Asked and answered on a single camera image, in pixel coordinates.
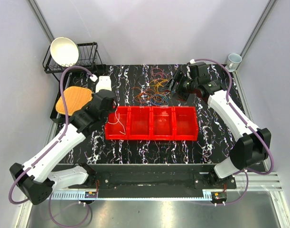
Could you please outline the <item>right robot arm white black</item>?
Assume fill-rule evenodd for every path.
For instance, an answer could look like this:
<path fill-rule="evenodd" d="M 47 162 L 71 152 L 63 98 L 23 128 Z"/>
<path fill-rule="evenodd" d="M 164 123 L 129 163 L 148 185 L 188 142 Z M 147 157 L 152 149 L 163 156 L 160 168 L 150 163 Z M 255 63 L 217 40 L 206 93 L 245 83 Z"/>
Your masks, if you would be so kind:
<path fill-rule="evenodd" d="M 190 79 L 177 70 L 163 91 L 182 101 L 186 101 L 189 94 L 196 94 L 218 113 L 232 132 L 235 145 L 229 156 L 209 172 L 207 180 L 211 187 L 220 188 L 230 176 L 253 171 L 252 165 L 271 158 L 271 132 L 249 120 L 229 97 L 225 87 L 218 80 L 212 81 L 208 73 L 196 74 Z"/>

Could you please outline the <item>black tray under pad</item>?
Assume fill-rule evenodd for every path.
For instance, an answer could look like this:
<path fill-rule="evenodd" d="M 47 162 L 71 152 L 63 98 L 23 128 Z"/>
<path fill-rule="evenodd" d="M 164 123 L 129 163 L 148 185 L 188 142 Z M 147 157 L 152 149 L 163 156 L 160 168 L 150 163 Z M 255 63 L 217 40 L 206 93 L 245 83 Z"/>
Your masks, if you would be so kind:
<path fill-rule="evenodd" d="M 71 86 L 79 86 L 84 88 L 89 88 L 93 93 L 95 92 L 95 86 L 97 84 L 98 80 L 95 82 L 90 79 L 90 75 L 86 72 L 82 71 L 70 71 L 66 74 L 63 85 L 64 90 Z M 52 108 L 50 119 L 57 123 L 57 124 L 63 124 L 64 123 L 64 115 L 59 114 L 56 111 L 56 103 L 58 102 L 59 98 L 61 97 L 60 91 L 56 95 L 56 100 L 54 102 L 54 106 Z"/>

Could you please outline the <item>white bowl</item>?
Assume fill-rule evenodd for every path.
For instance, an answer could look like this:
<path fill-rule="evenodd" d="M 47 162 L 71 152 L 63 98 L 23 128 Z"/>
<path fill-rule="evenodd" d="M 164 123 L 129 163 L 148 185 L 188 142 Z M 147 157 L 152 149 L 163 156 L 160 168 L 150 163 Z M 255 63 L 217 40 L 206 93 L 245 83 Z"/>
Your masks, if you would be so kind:
<path fill-rule="evenodd" d="M 50 45 L 53 60 L 62 67 L 70 67 L 79 59 L 78 46 L 69 38 L 58 37 Z"/>

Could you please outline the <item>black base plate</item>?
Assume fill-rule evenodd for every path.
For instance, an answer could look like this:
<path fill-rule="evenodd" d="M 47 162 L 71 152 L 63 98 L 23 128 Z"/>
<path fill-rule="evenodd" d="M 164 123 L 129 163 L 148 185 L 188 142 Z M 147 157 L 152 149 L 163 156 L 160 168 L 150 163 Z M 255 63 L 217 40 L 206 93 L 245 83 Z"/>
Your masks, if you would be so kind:
<path fill-rule="evenodd" d="M 93 164 L 88 184 L 71 189 L 93 190 L 101 199 L 122 200 L 211 200 L 212 192 L 238 190 L 245 175 L 217 179 L 212 164 Z"/>

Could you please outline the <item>aluminium frame rail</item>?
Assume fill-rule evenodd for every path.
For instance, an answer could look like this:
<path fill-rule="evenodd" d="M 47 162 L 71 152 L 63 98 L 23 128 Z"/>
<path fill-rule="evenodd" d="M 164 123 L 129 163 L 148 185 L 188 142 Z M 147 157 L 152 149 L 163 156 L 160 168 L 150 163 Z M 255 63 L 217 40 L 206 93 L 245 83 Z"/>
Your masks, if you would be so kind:
<path fill-rule="evenodd" d="M 226 193 L 237 192 L 242 194 L 246 184 L 248 191 L 281 191 L 278 175 L 272 173 L 268 176 L 248 173 L 238 174 L 226 185 Z M 219 195 L 223 187 L 206 187 L 200 184 L 200 180 L 190 187 L 184 185 L 117 185 L 109 189 L 99 187 L 96 189 L 65 189 L 52 194 L 52 200 L 119 200 L 119 201 L 212 201 L 220 199 Z"/>

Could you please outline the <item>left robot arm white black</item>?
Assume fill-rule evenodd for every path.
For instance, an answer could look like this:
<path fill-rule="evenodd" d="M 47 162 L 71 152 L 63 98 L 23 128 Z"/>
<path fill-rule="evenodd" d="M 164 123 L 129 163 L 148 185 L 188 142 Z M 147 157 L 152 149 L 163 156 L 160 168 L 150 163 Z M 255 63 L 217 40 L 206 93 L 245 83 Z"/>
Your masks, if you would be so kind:
<path fill-rule="evenodd" d="M 96 172 L 86 163 L 62 171 L 53 169 L 74 147 L 104 126 L 116 108 L 114 92 L 103 89 L 95 93 L 90 102 L 66 119 L 64 128 L 38 154 L 24 164 L 14 163 L 10 167 L 13 185 L 34 205 L 59 189 L 74 185 L 92 187 Z"/>

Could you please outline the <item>pale blue mug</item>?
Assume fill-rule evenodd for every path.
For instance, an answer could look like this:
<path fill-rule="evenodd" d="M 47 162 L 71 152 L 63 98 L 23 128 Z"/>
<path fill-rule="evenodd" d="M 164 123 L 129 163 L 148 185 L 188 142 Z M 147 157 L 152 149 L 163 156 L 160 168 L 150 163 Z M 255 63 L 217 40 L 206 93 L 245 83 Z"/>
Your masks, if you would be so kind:
<path fill-rule="evenodd" d="M 241 62 L 242 62 L 242 57 L 239 54 L 231 53 L 228 55 L 225 68 L 229 72 L 234 72 L 238 68 Z"/>

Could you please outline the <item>orange woven pad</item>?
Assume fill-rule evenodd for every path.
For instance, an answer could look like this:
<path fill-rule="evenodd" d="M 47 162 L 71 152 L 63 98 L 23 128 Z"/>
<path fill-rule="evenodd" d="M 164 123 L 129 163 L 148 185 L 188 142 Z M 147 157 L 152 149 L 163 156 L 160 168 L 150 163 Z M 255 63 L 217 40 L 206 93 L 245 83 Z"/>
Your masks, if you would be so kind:
<path fill-rule="evenodd" d="M 64 90 L 64 96 L 68 115 L 72 116 L 75 111 L 92 100 L 92 91 L 84 87 L 70 86 Z"/>

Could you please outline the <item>black marbled mat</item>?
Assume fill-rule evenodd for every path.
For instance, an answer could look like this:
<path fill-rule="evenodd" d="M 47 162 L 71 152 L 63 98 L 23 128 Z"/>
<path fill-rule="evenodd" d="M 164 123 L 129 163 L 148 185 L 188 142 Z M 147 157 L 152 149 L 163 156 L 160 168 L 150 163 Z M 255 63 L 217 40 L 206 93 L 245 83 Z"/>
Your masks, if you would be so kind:
<path fill-rule="evenodd" d="M 152 90 L 154 79 L 169 78 L 177 69 L 186 71 L 185 65 L 110 65 L 106 75 L 111 78 L 112 90 L 119 105 L 150 105 L 139 94 Z M 190 95 L 186 102 L 171 97 L 170 106 L 193 106 L 199 126 L 198 138 L 191 141 L 117 141 L 105 139 L 104 129 L 92 133 L 61 160 L 62 164 L 86 162 L 89 164 L 191 164 L 218 163 L 233 148 L 233 134 L 211 108 Z"/>

